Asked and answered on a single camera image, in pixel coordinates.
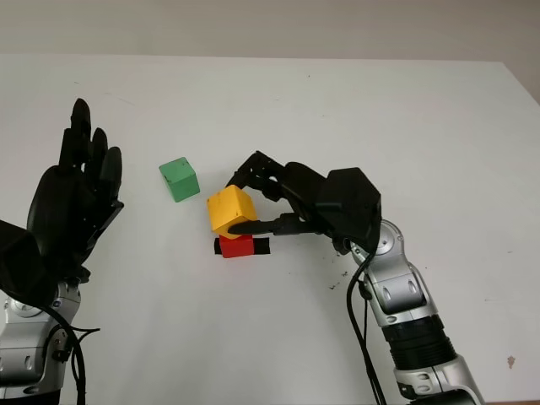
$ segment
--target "wire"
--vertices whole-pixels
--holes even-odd
[[[83,350],[75,335],[75,330],[78,330],[78,328],[73,328],[69,325],[69,322],[52,308],[44,306],[41,309],[58,322],[62,329],[66,331],[67,338],[73,342],[73,356],[77,357],[78,368],[78,378],[75,380],[75,385],[77,386],[77,405],[86,405],[86,370],[84,368]]]
[[[83,335],[78,339],[78,344],[80,345],[84,338],[86,338],[88,335],[90,335],[92,333],[99,332],[101,329],[99,329],[99,328],[95,328],[95,329],[77,329],[77,328],[74,328],[74,330],[80,331],[80,332],[86,331],[86,333],[83,333]],[[75,382],[77,382],[78,381],[78,374],[77,374],[77,370],[75,368],[75,356],[71,356],[71,371],[73,372],[73,379],[75,380]]]
[[[371,388],[373,389],[373,395],[375,396],[375,400],[378,405],[386,405],[386,399],[384,396],[384,393],[381,389],[381,384],[379,383],[379,378],[377,377],[377,373],[375,372],[375,368],[373,367],[373,363],[371,362],[370,353],[367,349],[367,344],[365,342],[364,337],[362,336],[362,332],[360,331],[360,328],[358,326],[358,322],[356,321],[356,317],[354,316],[354,310],[353,310],[353,291],[354,286],[358,282],[360,275],[364,272],[364,270],[370,265],[371,260],[373,259],[375,253],[370,253],[364,262],[360,265],[358,270],[354,273],[353,277],[351,278],[350,283],[347,287],[347,312],[348,317],[351,320],[351,323],[353,324],[354,332],[356,333],[356,338],[358,339],[358,342],[360,343],[360,348],[362,349],[362,354],[364,355],[364,362],[365,362],[365,368],[368,374],[368,377],[370,379]]]
[[[368,300],[364,298],[364,342],[368,344]]]

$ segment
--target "black band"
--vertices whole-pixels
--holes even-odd
[[[32,397],[0,399],[1,405],[58,405],[60,403],[60,390]]]
[[[396,368],[423,369],[455,359],[456,351],[443,329],[438,315],[383,327]]]

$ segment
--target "white table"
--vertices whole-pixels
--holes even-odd
[[[540,397],[540,108],[502,64],[1,56],[2,219],[25,224],[77,97],[121,147],[126,204],[74,322],[103,329],[83,347],[90,404],[373,402],[350,256],[315,235],[213,254],[206,198],[256,149],[322,174],[361,167],[485,399]],[[158,166],[181,156],[201,193],[174,203]],[[264,219],[287,211],[251,195]],[[368,342],[403,402],[373,318]],[[74,391],[69,376],[62,402]]]

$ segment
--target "robotic arm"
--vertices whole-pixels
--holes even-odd
[[[88,105],[77,100],[58,165],[41,177],[27,230],[0,221],[0,289],[9,295],[0,336],[0,403],[58,404],[66,362],[76,357],[77,404],[84,404],[84,361],[70,323],[89,281],[83,267],[95,243],[122,210],[119,148],[90,132]],[[72,357],[72,368],[75,363]]]
[[[231,184],[260,190],[273,201],[286,198],[294,211],[274,221],[233,225],[231,234],[314,232],[332,238],[339,253],[352,252],[360,268],[348,288],[349,315],[378,403],[386,401],[350,304],[356,283],[390,345],[403,397],[415,404],[485,404],[465,359],[444,333],[422,276],[405,257],[401,231],[381,219],[381,195],[360,169],[332,170],[325,178],[300,163],[282,166],[255,152]]]

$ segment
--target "toy block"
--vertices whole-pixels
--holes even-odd
[[[250,256],[255,254],[253,235],[242,235],[236,239],[219,237],[221,255],[225,258]]]
[[[179,158],[159,167],[161,175],[176,203],[198,194],[201,190],[195,170],[186,158]]]
[[[235,185],[226,187],[208,199],[208,213],[212,231],[228,239],[239,237],[228,232],[232,225],[257,220],[251,197]]]

